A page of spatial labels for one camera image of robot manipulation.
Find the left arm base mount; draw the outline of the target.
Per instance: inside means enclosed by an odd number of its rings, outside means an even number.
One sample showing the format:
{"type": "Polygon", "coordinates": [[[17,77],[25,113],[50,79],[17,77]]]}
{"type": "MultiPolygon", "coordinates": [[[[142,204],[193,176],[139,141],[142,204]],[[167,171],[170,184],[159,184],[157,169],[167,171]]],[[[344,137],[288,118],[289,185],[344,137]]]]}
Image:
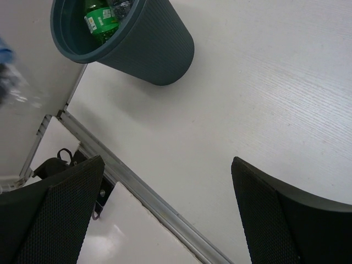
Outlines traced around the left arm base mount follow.
{"type": "Polygon", "coordinates": [[[93,208],[92,219],[94,221],[99,219],[113,188],[114,184],[112,184],[106,177],[103,177],[100,190],[93,208]]]}

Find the blue label water bottle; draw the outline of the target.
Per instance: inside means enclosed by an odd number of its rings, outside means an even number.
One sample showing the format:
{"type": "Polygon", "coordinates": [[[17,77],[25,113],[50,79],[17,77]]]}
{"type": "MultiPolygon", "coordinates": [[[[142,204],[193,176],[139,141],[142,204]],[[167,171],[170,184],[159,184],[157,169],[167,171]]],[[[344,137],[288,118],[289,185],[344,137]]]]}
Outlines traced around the blue label water bottle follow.
{"type": "Polygon", "coordinates": [[[41,108],[43,92],[32,86],[16,65],[14,51],[1,39],[1,107],[5,105],[41,108]]]}

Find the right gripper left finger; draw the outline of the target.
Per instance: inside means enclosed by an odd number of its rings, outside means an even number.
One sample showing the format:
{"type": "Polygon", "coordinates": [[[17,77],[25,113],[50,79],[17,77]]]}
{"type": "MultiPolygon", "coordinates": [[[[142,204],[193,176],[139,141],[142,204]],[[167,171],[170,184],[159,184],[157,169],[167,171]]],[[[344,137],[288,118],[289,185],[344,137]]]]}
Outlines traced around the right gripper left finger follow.
{"type": "Polygon", "coordinates": [[[104,168],[95,156],[1,194],[1,263],[76,263],[104,168]]]}

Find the clear unlabelled plastic bottle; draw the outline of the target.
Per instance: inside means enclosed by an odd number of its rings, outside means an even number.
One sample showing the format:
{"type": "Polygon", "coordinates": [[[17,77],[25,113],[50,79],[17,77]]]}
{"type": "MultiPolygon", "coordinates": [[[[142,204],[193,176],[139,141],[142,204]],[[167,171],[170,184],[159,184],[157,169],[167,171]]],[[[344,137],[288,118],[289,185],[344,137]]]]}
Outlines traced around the clear unlabelled plastic bottle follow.
{"type": "Polygon", "coordinates": [[[109,7],[118,21],[123,21],[129,14],[134,0],[108,0],[109,7]]]}

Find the green soda bottle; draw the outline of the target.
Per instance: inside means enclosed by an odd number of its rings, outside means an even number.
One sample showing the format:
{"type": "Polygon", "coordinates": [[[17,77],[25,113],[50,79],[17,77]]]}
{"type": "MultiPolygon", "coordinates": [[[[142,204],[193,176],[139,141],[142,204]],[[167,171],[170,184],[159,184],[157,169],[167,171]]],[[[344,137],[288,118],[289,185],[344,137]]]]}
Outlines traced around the green soda bottle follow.
{"type": "Polygon", "coordinates": [[[84,20],[90,34],[100,45],[106,43],[119,28],[107,1],[86,0],[84,7],[84,20]]]}

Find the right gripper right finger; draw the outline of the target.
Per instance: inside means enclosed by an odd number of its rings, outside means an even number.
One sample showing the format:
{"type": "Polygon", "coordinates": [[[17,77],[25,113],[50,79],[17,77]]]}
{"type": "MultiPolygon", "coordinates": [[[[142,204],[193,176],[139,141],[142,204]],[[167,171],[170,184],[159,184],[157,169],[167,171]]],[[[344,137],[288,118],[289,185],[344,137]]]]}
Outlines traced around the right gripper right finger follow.
{"type": "Polygon", "coordinates": [[[239,157],[231,173],[252,263],[351,263],[351,205],[303,191],[239,157]]]}

